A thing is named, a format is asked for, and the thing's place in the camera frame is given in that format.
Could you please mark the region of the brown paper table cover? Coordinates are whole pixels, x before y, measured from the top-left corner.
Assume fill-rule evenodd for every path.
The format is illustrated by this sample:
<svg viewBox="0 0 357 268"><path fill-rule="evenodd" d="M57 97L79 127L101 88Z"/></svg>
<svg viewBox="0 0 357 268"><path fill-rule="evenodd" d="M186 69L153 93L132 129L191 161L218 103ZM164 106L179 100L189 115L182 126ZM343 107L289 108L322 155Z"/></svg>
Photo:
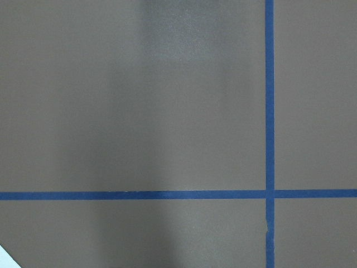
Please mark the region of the brown paper table cover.
<svg viewBox="0 0 357 268"><path fill-rule="evenodd" d="M356 2L275 1L278 190L356 187ZM264 1L2 1L1 192L266 188ZM265 267L264 199L1 200L21 267Z"/></svg>

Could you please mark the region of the cream long-sleeve cat shirt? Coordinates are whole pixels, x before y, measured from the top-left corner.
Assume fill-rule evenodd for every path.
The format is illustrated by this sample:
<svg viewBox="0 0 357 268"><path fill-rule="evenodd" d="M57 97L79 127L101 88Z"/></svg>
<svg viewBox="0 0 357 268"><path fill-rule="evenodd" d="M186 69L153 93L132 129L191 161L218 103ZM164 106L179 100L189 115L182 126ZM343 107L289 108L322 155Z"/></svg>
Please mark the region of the cream long-sleeve cat shirt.
<svg viewBox="0 0 357 268"><path fill-rule="evenodd" d="M0 268L21 268L2 246L0 246Z"/></svg>

